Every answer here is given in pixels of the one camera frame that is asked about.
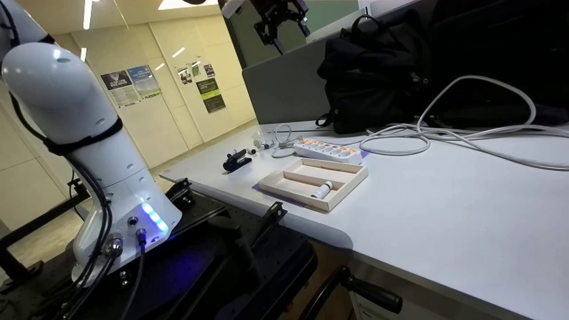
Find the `white wall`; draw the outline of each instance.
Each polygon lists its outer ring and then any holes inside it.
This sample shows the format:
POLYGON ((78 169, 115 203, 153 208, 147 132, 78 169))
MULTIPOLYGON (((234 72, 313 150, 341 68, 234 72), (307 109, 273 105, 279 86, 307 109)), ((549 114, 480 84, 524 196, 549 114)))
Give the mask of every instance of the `white wall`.
MULTIPOLYGON (((117 109, 147 168, 156 168, 192 148, 254 120, 240 77, 240 66, 220 16, 105 29, 55 36, 78 56, 87 48, 87 64, 103 73, 135 66, 153 68, 160 96, 117 109), (186 47, 172 59, 172 50, 186 47), (208 114, 193 86, 181 86, 181 61, 201 57, 217 73, 225 109, 208 114)), ((26 134, 17 123, 3 84, 0 86, 0 221, 16 230, 67 198, 71 168, 26 134)))

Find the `white cable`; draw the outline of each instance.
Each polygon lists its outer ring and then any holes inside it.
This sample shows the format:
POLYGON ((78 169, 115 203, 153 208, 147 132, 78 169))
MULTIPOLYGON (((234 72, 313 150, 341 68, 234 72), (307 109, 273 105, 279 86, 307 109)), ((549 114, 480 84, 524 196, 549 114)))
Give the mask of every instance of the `white cable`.
POLYGON ((453 146, 462 146, 462 148, 469 148, 480 153, 487 153, 508 162, 515 162, 521 166, 528 166, 528 168, 537 168, 537 169, 545 169, 545 171, 569 171, 569 164, 547 164, 547 162, 537 162, 537 160, 528 160, 528 159, 519 159, 519 157, 512 157, 512 155, 505 155, 505 153, 497 153, 487 148, 481 148, 480 144, 473 143, 473 141, 483 141, 483 139, 496 139, 496 137, 512 137, 515 136, 545 136, 545 137, 563 137, 569 139, 569 132, 567 130, 560 130, 560 128, 551 128, 551 127, 538 127, 538 125, 531 125, 535 121, 537 116, 537 109, 533 100, 524 95, 522 91, 519 91, 513 86, 508 86, 505 82, 494 80, 494 79, 487 79, 487 77, 480 77, 480 75, 464 75, 455 79, 453 82, 449 82, 423 111, 423 114, 419 116, 419 120, 414 125, 394 125, 394 127, 387 127, 384 130, 373 132, 369 134, 364 141, 361 141, 359 148, 368 152, 368 153, 375 153, 375 155, 385 155, 385 157, 409 157, 409 155, 417 155, 423 153, 430 148, 430 141, 439 141, 439 143, 448 143, 453 146), (425 118, 428 116, 428 112, 432 111, 432 107, 458 82, 462 80, 480 80, 480 82, 489 82, 494 84, 497 88, 503 88, 513 95, 517 95, 519 98, 524 100, 524 104, 528 105, 529 116, 524 123, 521 125, 510 125, 510 127, 497 127, 497 128, 490 128, 490 130, 481 130, 481 132, 469 132, 469 130, 453 130, 453 128, 428 128, 423 127, 425 118), (387 150, 377 150, 377 148, 369 148, 366 146, 371 141, 377 139, 401 139, 401 137, 414 137, 419 139, 423 143, 423 148, 417 150, 405 150, 405 152, 387 152, 387 150))

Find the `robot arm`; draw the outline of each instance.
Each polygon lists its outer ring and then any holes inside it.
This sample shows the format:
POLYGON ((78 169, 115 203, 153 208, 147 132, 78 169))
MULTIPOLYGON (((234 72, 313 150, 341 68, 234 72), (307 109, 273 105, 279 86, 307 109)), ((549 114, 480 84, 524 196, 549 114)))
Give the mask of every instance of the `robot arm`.
POLYGON ((16 2, 1 0, 1 79, 26 109, 49 152, 71 164, 96 208, 78 232, 71 278, 87 287, 103 271, 105 240, 122 244, 110 272, 165 242, 181 214, 153 184, 90 70, 51 40, 16 2))

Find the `white table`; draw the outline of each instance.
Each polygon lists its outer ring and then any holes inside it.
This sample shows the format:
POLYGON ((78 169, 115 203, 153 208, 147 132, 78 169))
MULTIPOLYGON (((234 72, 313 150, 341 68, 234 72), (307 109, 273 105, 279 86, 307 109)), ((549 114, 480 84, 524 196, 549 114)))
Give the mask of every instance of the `white table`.
MULTIPOLYGON (((224 175, 257 127, 188 157, 161 176, 263 216, 275 198, 254 185, 295 159, 268 152, 224 175)), ((569 143, 499 139, 485 146, 569 164, 569 143)), ((284 201, 282 226, 416 280, 529 319, 569 317, 569 173, 521 168, 433 144, 417 157, 364 159, 369 176, 330 214, 284 201)))

